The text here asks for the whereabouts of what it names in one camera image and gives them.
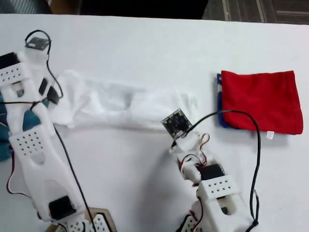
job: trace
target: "gray carpet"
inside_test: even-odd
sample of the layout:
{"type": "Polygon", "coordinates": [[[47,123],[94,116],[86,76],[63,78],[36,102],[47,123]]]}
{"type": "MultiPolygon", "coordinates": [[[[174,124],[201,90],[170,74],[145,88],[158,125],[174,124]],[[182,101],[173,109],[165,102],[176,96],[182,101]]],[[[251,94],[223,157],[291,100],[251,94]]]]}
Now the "gray carpet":
{"type": "Polygon", "coordinates": [[[309,25],[309,0],[209,0],[202,19],[309,25]]]}

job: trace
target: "white label tag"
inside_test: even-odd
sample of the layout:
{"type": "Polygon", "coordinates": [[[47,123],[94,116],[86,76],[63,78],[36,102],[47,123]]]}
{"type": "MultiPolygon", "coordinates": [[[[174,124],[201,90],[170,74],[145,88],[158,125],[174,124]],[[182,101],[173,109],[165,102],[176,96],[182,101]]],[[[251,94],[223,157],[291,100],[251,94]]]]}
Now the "white label tag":
{"type": "Polygon", "coordinates": [[[267,131],[266,138],[272,139],[274,137],[274,134],[275,134],[275,132],[273,132],[273,131],[267,131]]]}

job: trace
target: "white plastic part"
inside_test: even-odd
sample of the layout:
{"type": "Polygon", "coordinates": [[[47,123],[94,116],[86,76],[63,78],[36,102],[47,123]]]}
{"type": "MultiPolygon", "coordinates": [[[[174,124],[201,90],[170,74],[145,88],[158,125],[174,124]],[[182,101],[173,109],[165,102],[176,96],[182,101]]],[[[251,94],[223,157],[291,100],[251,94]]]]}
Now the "white plastic part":
{"type": "Polygon", "coordinates": [[[176,139],[176,144],[182,151],[191,151],[196,148],[199,140],[200,134],[195,131],[191,131],[184,138],[179,137],[176,139]]]}
{"type": "Polygon", "coordinates": [[[169,150],[169,153],[175,157],[177,162],[183,160],[188,154],[194,154],[199,157],[199,159],[194,156],[188,157],[188,159],[191,158],[191,160],[186,161],[181,169],[183,178],[185,180],[191,180],[193,183],[199,183],[201,181],[201,175],[195,167],[195,164],[199,163],[199,160],[203,160],[198,150],[200,142],[201,135],[198,132],[191,131],[186,137],[176,139],[177,145],[169,150]]]}
{"type": "MultiPolygon", "coordinates": [[[[211,232],[241,232],[251,225],[249,210],[231,176],[202,181],[197,196],[202,199],[204,208],[202,228],[210,226],[211,232]],[[224,214],[222,208],[226,208],[227,214],[224,214]]],[[[195,204],[192,210],[196,211],[197,207],[200,206],[195,204]]]]}
{"type": "Polygon", "coordinates": [[[186,180],[191,180],[194,184],[201,181],[201,173],[197,170],[195,162],[189,161],[183,165],[182,168],[183,177],[186,180]]]}
{"type": "MultiPolygon", "coordinates": [[[[39,87],[35,85],[32,79],[32,73],[25,63],[18,63],[0,70],[0,92],[5,102],[39,102],[41,96],[38,92],[39,87]],[[14,85],[20,81],[23,95],[18,96],[14,85]]],[[[23,119],[26,110],[29,110],[32,104],[7,104],[7,123],[11,134],[21,133],[23,131],[23,119]]],[[[41,123],[51,136],[56,134],[52,121],[49,118],[47,108],[39,103],[33,108],[33,112],[39,117],[41,123]]]]}
{"type": "Polygon", "coordinates": [[[73,215],[84,212],[72,173],[56,153],[43,125],[12,135],[9,141],[21,162],[30,197],[43,221],[55,221],[51,218],[48,204],[63,196],[69,196],[76,209],[73,215]]]}
{"type": "Polygon", "coordinates": [[[230,175],[220,176],[210,180],[203,180],[199,184],[198,193],[204,200],[217,199],[234,193],[240,193],[230,175]]]}
{"type": "MultiPolygon", "coordinates": [[[[93,222],[97,232],[111,232],[102,214],[97,214],[93,218],[93,222]]],[[[68,232],[94,232],[92,223],[80,217],[76,218],[76,220],[70,220],[63,225],[67,228],[68,232]]],[[[65,232],[65,230],[63,227],[58,226],[56,232],[65,232]]]]}
{"type": "Polygon", "coordinates": [[[29,75],[24,63],[18,63],[0,70],[0,87],[23,80],[29,75]]]}
{"type": "MultiPolygon", "coordinates": [[[[193,231],[193,227],[194,225],[197,223],[197,221],[195,221],[195,219],[192,216],[187,217],[183,228],[181,230],[181,232],[192,232],[193,231]]],[[[205,232],[205,230],[203,230],[201,227],[197,227],[196,232],[205,232]]]]}

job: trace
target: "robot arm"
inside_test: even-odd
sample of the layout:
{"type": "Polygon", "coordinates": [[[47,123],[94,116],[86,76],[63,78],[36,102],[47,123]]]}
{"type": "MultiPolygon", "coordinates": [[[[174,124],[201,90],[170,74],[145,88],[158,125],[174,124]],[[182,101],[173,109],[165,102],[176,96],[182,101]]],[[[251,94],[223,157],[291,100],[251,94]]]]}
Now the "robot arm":
{"type": "Polygon", "coordinates": [[[29,66],[23,57],[0,57],[0,92],[5,101],[9,141],[21,162],[29,196],[43,221],[62,222],[84,213],[84,204],[73,175],[53,145],[55,129],[29,66]],[[23,131],[27,110],[40,125],[23,131]]]}
{"type": "Polygon", "coordinates": [[[234,178],[215,157],[204,154],[202,148],[209,138],[191,130],[196,125],[192,126],[181,110],[162,123],[174,139],[169,153],[176,158],[182,176],[198,186],[198,201],[177,231],[248,232],[256,226],[257,217],[252,223],[234,178]]]}

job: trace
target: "red wire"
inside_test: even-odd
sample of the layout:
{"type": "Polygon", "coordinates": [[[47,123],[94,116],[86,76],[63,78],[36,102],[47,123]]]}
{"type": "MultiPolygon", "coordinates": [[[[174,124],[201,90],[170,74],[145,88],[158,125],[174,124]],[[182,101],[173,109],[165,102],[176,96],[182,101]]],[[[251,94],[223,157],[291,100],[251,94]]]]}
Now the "red wire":
{"type": "Polygon", "coordinates": [[[200,202],[200,204],[201,204],[201,210],[202,210],[202,212],[201,212],[201,218],[197,221],[197,223],[196,223],[196,224],[194,225],[194,227],[193,227],[193,232],[195,232],[195,230],[197,229],[198,225],[201,223],[201,221],[202,221],[202,219],[203,219],[203,216],[204,216],[204,208],[203,208],[202,200],[201,200],[200,197],[197,197],[197,198],[198,198],[198,200],[199,200],[199,202],[200,202]]]}
{"type": "Polygon", "coordinates": [[[6,182],[6,190],[8,191],[8,193],[10,194],[19,194],[19,195],[23,195],[25,197],[29,197],[28,195],[22,193],[22,192],[12,192],[11,189],[10,189],[10,181],[11,181],[11,178],[14,174],[14,170],[15,170],[15,153],[14,151],[12,151],[12,171],[11,171],[11,174],[9,176],[9,179],[8,181],[6,182]]]}

